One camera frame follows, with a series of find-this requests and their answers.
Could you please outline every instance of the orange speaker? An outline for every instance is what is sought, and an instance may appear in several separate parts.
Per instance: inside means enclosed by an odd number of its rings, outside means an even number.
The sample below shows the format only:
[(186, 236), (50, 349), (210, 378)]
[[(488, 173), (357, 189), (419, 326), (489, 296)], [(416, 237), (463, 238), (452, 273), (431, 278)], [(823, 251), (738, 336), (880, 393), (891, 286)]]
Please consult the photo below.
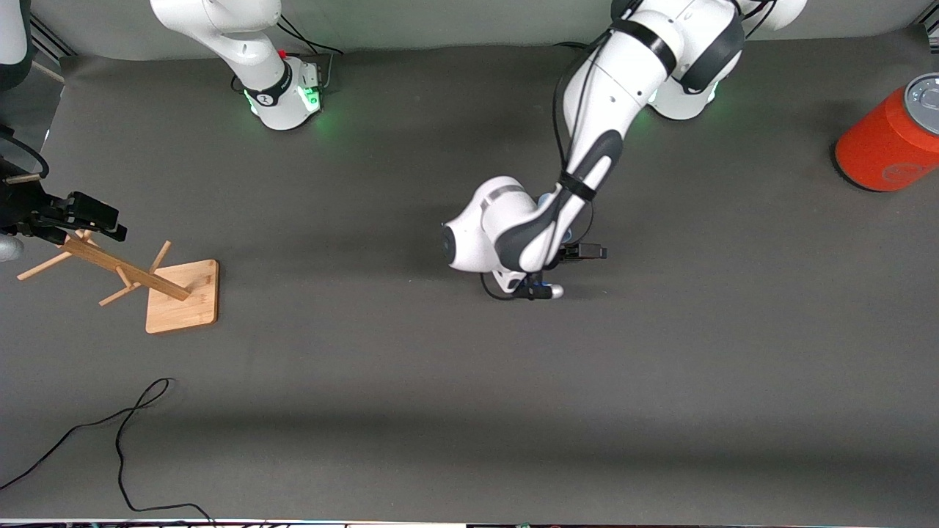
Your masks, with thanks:
[(939, 167), (939, 73), (890, 94), (841, 136), (835, 161), (871, 191), (898, 191)]

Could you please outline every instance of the black cable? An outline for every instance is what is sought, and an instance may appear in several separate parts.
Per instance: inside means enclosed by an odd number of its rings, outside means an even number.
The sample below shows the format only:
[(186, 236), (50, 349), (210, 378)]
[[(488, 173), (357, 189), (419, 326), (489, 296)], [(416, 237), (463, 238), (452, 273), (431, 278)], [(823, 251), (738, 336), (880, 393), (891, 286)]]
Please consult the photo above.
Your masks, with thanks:
[[(558, 126), (558, 103), (561, 100), (561, 85), (564, 83), (565, 80), (567, 80), (568, 77), (573, 77), (574, 73), (577, 72), (577, 69), (583, 66), (584, 61), (590, 60), (590, 55), (591, 53), (593, 53), (593, 50), (599, 46), (603, 46), (604, 44), (606, 44), (607, 40), (609, 40), (609, 37), (610, 37), (610, 33), (605, 32), (599, 37), (597, 37), (596, 39), (594, 39), (593, 42), (588, 44), (587, 47), (584, 48), (585, 52), (582, 54), (582, 56), (584, 57), (583, 60), (581, 60), (580, 57), (578, 57), (573, 62), (571, 62), (570, 66), (567, 67), (567, 70), (564, 71), (564, 74), (558, 78), (558, 82), (555, 83), (554, 85), (554, 98), (551, 101), (551, 126), (554, 127), (554, 141), (558, 145), (558, 155), (561, 158), (561, 170), (562, 171), (567, 168), (567, 153), (564, 152), (564, 147), (561, 141), (561, 127)], [(574, 141), (574, 134), (577, 132), (577, 119), (580, 118), (580, 105), (583, 103), (583, 94), (587, 88), (587, 80), (588, 80), (588, 77), (590, 76), (591, 71), (593, 71), (593, 67), (595, 66), (596, 66), (596, 63), (594, 62), (591, 65), (591, 67), (588, 69), (587, 75), (584, 76), (583, 86), (580, 89), (580, 100), (577, 102), (577, 117), (575, 118), (574, 126), (571, 127), (571, 142), (572, 143)]]
[[(45, 461), (46, 458), (48, 458), (56, 449), (58, 449), (59, 446), (62, 445), (62, 443), (64, 443), (65, 440), (67, 440), (73, 432), (84, 427), (99, 426), (105, 422), (108, 422), (117, 418), (117, 416), (120, 416), (121, 414), (127, 414), (127, 416), (124, 417), (124, 421), (121, 422), (120, 427), (117, 428), (117, 434), (115, 435), (115, 450), (117, 451), (117, 457), (120, 459), (120, 466), (118, 466), (117, 468), (117, 487), (120, 488), (121, 495), (124, 497), (124, 503), (127, 505), (127, 507), (138, 513), (146, 512), (146, 511), (176, 509), (176, 508), (181, 508), (181, 507), (191, 507), (191, 508), (198, 510), (199, 513), (202, 514), (202, 516), (206, 518), (206, 520), (208, 520), (210, 523), (214, 525), (215, 520), (208, 513), (206, 513), (206, 510), (202, 509), (202, 506), (200, 505), (197, 505), (195, 503), (180, 503), (178, 505), (162, 505), (162, 506), (150, 506), (150, 507), (138, 508), (131, 503), (131, 497), (128, 496), (127, 490), (124, 488), (125, 459), (124, 459), (124, 451), (121, 449), (121, 446), (120, 446), (121, 437), (124, 435), (124, 427), (130, 421), (131, 417), (133, 416), (135, 412), (140, 411), (141, 409), (146, 409), (151, 404), (153, 404), (158, 399), (160, 399), (164, 394), (166, 394), (166, 391), (170, 388), (170, 384), (172, 381), (174, 381), (173, 378), (159, 378), (153, 381), (152, 383), (150, 383), (147, 386), (147, 388), (144, 389), (144, 392), (141, 393), (140, 397), (137, 398), (137, 402), (133, 404), (133, 407), (121, 409), (120, 411), (115, 412), (114, 414), (111, 414), (110, 416), (106, 418), (101, 418), (97, 422), (89, 422), (87, 424), (80, 424), (78, 426), (72, 427), (71, 429), (68, 430), (68, 432), (62, 435), (62, 438), (60, 438), (59, 441), (56, 442), (55, 445), (53, 445), (52, 449), (50, 449), (49, 451), (46, 451), (46, 454), (40, 457), (39, 460), (36, 461), (36, 463), (34, 463), (32, 466), (29, 467), (29, 469), (22, 472), (16, 478), (14, 478), (13, 480), (10, 480), (3, 486), (0, 486), (0, 491), (6, 488), (9, 488), (13, 484), (25, 478), (27, 475), (31, 474), (37, 467), (39, 467), (39, 465), (42, 462)], [(160, 384), (162, 384), (162, 388), (160, 389), (160, 391), (155, 396), (145, 401), (150, 391), (152, 391), (154, 387)]]
[(769, 1), (772, 2), (773, 5), (769, 7), (769, 9), (766, 11), (766, 14), (763, 15), (763, 18), (761, 18), (760, 21), (757, 22), (757, 24), (753, 26), (753, 29), (751, 29), (750, 32), (747, 33), (747, 36), (745, 37), (745, 39), (749, 40), (749, 38), (750, 38), (754, 33), (756, 33), (758, 29), (760, 29), (760, 27), (763, 25), (763, 23), (766, 22), (766, 19), (768, 19), (768, 18), (773, 14), (773, 9), (776, 8), (777, 0), (769, 0)]
[(551, 44), (552, 46), (561, 46), (563, 48), (574, 48), (577, 50), (583, 50), (587, 48), (587, 44), (583, 42), (574, 42), (573, 40), (565, 40), (564, 42), (558, 42), (557, 44)]
[(769, 4), (769, 3), (772, 2), (772, 1), (773, 1), (773, 0), (763, 0), (762, 2), (760, 2), (760, 4), (759, 4), (758, 6), (756, 6), (755, 8), (753, 8), (752, 11), (750, 11), (749, 13), (747, 13), (746, 15), (744, 15), (744, 20), (749, 20), (749, 19), (751, 19), (751, 18), (757, 16), (761, 11), (763, 11), (763, 9), (766, 7), (766, 5)]
[(289, 35), (289, 36), (293, 37), (294, 39), (297, 39), (297, 40), (303, 42), (304, 44), (306, 44), (307, 47), (310, 48), (310, 50), (313, 51), (313, 54), (314, 54), (314, 55), (319, 55), (319, 50), (318, 50), (317, 48), (313, 47), (313, 43), (312, 43), (311, 41), (309, 41), (309, 40), (307, 40), (307, 39), (304, 39), (304, 38), (301, 37), (300, 35), (297, 35), (297, 34), (293, 33), (293, 32), (290, 31), (289, 29), (283, 27), (283, 26), (281, 25), (281, 23), (277, 23), (277, 27), (280, 27), (281, 29), (283, 29), (283, 30), (284, 30), (284, 33), (287, 33), (287, 35)]
[(307, 46), (310, 46), (310, 49), (314, 50), (315, 54), (319, 54), (319, 52), (316, 51), (316, 48), (314, 48), (314, 46), (319, 46), (320, 48), (323, 48), (325, 50), (332, 50), (340, 55), (345, 54), (342, 50), (338, 48), (333, 48), (332, 46), (327, 46), (326, 44), (319, 44), (319, 43), (313, 42), (312, 40), (309, 40), (300, 32), (299, 29), (297, 29), (297, 27), (294, 24), (292, 24), (287, 19), (286, 16), (282, 14), (281, 18), (284, 19), (284, 22), (290, 26), (290, 29), (293, 29), (293, 32), (290, 32), (287, 28), (283, 27), (281, 23), (277, 23), (277, 27), (280, 27), (282, 30), (284, 30), (285, 33), (287, 33), (287, 35), (293, 37), (294, 39), (302, 40), (303, 42), (305, 42)]
[(41, 168), (39, 169), (39, 177), (40, 177), (40, 178), (45, 178), (46, 176), (49, 175), (49, 164), (46, 163), (46, 159), (43, 158), (42, 156), (40, 156), (39, 153), (36, 152), (35, 150), (33, 150), (32, 147), (28, 146), (26, 143), (24, 143), (24, 142), (20, 141), (19, 139), (13, 137), (12, 135), (7, 134), (6, 132), (0, 132), (0, 137), (6, 139), (7, 141), (9, 141), (10, 143), (12, 143), (13, 145), (15, 145), (15, 146), (21, 148), (21, 149), (22, 149), (23, 151), (25, 151), (27, 154), (29, 154), (30, 156), (32, 156), (37, 162), (39, 162), (39, 166), (41, 167)]
[[(565, 155), (562, 152), (562, 167), (561, 167), (562, 172), (567, 170), (567, 164), (569, 162), (568, 156), (570, 155), (571, 150), (574, 148), (574, 139), (577, 137), (577, 125), (580, 123), (580, 109), (583, 107), (584, 94), (587, 93), (587, 84), (590, 82), (591, 74), (597, 68), (596, 61), (600, 59), (600, 54), (603, 53), (603, 50), (607, 46), (607, 42), (609, 42), (611, 37), (612, 37), (612, 33), (607, 32), (601, 35), (597, 40), (593, 42), (593, 43), (596, 43), (596, 55), (594, 56), (593, 61), (591, 62), (591, 65), (587, 68), (587, 71), (584, 74), (583, 84), (580, 87), (580, 97), (577, 98), (577, 110), (574, 116), (574, 125), (571, 127), (571, 140), (567, 144), (567, 154)], [(590, 55), (592, 53), (593, 51), (588, 49), (587, 60), (590, 60)], [(557, 134), (557, 113), (556, 112), (554, 116), (554, 123), (555, 123), (555, 133)], [(561, 208), (558, 207), (557, 204), (555, 204), (554, 218), (553, 218), (554, 229), (552, 230), (551, 237), (549, 238), (549, 240), (551, 241), (553, 241), (554, 237), (556, 237), (558, 234), (558, 221), (560, 220), (560, 218), (561, 218)]]
[(492, 297), (496, 301), (514, 301), (516, 299), (515, 297), (501, 297), (493, 293), (492, 290), (489, 289), (489, 286), (485, 284), (485, 273), (479, 274), (479, 282), (483, 283), (483, 291), (485, 291), (486, 295)]
[(578, 245), (578, 244), (581, 243), (584, 239), (587, 238), (587, 235), (590, 233), (590, 228), (593, 227), (593, 216), (594, 216), (594, 213), (595, 213), (595, 211), (594, 211), (594, 209), (593, 209), (593, 202), (591, 201), (591, 203), (590, 203), (590, 221), (587, 223), (587, 228), (584, 229), (584, 232), (583, 232), (579, 237), (577, 237), (577, 240), (575, 240), (575, 241), (573, 241), (573, 242), (567, 242), (567, 243), (565, 243), (565, 244), (563, 244), (563, 245)]
[(160, 392), (156, 396), (148, 400), (147, 404), (153, 402), (154, 400), (162, 396), (163, 393), (165, 393), (166, 390), (169, 389), (170, 380), (171, 380), (170, 378), (160, 378), (159, 380), (156, 380), (150, 383), (150, 385), (144, 390), (144, 392), (141, 393), (140, 397), (137, 398), (137, 403), (134, 404), (133, 408), (131, 408), (131, 411), (128, 412), (127, 416), (124, 417), (124, 421), (120, 423), (120, 427), (117, 428), (117, 434), (115, 435), (115, 450), (117, 451), (117, 458), (120, 460), (120, 465), (117, 466), (117, 487), (120, 489), (120, 494), (124, 497), (124, 503), (127, 505), (127, 507), (137, 513), (190, 507), (190, 508), (194, 508), (198, 510), (198, 512), (202, 514), (202, 516), (205, 517), (206, 520), (208, 520), (212, 524), (215, 524), (215, 520), (208, 513), (206, 513), (206, 510), (202, 509), (202, 506), (196, 503), (179, 503), (177, 505), (161, 505), (161, 506), (148, 506), (148, 507), (138, 508), (131, 503), (131, 497), (127, 494), (127, 489), (124, 488), (125, 459), (124, 459), (124, 451), (120, 447), (120, 439), (121, 437), (124, 436), (124, 427), (127, 426), (127, 423), (131, 420), (135, 412), (139, 411), (140, 409), (146, 406), (146, 404), (144, 406), (141, 406), (141, 402), (144, 401), (144, 397), (146, 396), (147, 393), (150, 392), (150, 389), (155, 387), (157, 383), (160, 383), (161, 381), (164, 383), (164, 386), (160, 390)]

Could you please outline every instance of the wooden stand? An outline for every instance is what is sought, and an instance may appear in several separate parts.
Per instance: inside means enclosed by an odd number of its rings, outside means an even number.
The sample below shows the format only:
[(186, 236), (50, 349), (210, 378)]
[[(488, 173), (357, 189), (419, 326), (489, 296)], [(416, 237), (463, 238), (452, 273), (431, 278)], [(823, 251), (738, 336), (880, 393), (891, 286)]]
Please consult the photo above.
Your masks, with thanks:
[(202, 260), (160, 268), (160, 263), (170, 249), (170, 241), (153, 260), (148, 271), (137, 268), (128, 261), (113, 256), (91, 240), (91, 231), (76, 231), (77, 237), (67, 237), (57, 246), (64, 253), (54, 256), (35, 268), (17, 275), (24, 281), (44, 272), (68, 259), (77, 256), (105, 270), (117, 273), (124, 287), (99, 302), (104, 306), (131, 293), (140, 286), (150, 288), (146, 306), (146, 331), (162, 334), (183, 328), (212, 324), (219, 316), (219, 263)]

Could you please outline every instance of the gray table surface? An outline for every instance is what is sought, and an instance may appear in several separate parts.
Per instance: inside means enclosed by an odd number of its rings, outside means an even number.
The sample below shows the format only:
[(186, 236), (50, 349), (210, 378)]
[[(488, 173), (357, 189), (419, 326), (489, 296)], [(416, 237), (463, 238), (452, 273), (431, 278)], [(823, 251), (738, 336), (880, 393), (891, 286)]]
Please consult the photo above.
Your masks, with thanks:
[[(939, 179), (839, 178), (829, 147), (930, 67), (921, 30), (753, 43), (693, 122), (643, 114), (596, 203), (610, 259), (496, 303), (439, 223), (484, 179), (558, 163), (574, 52), (348, 54), (325, 111), (265, 130), (220, 60), (79, 58), (47, 187), (114, 204), (122, 256), (223, 265), (212, 327), (31, 241), (0, 267), (0, 469), (178, 384), (128, 430), (139, 505), (222, 518), (939, 524)], [(0, 493), (0, 517), (132, 514), (115, 426)], [(166, 517), (155, 513), (155, 517)], [(195, 512), (175, 515), (194, 517)]]

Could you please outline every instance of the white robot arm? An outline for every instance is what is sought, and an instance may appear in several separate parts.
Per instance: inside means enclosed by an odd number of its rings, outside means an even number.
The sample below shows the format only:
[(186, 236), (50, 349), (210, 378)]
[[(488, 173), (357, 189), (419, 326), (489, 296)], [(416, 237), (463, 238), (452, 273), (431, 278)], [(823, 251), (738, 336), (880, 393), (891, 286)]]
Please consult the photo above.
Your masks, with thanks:
[(569, 81), (563, 114), (571, 147), (549, 199), (535, 205), (516, 179), (481, 185), (443, 228), (450, 266), (492, 272), (501, 289), (522, 299), (556, 299), (541, 272), (562, 238), (619, 161), (626, 130), (668, 79), (694, 97), (726, 77), (744, 47), (745, 17), (779, 28), (807, 0), (630, 0)]
[(160, 22), (220, 56), (245, 86), (252, 112), (274, 130), (298, 127), (320, 108), (316, 65), (281, 58), (261, 30), (280, 0), (150, 0)]
[(0, 0), (0, 91), (26, 78), (36, 48), (29, 38), (29, 1)]
[[(765, 2), (763, 0), (737, 0), (735, 6), (742, 18), (744, 31), (747, 36), (757, 29), (776, 31), (790, 23), (802, 12), (806, 2)], [(723, 78), (714, 79), (707, 87), (701, 90), (691, 90), (683, 85), (675, 76), (670, 77), (660, 86), (649, 105), (655, 111), (668, 119), (686, 120), (697, 117), (715, 98), (717, 83)]]

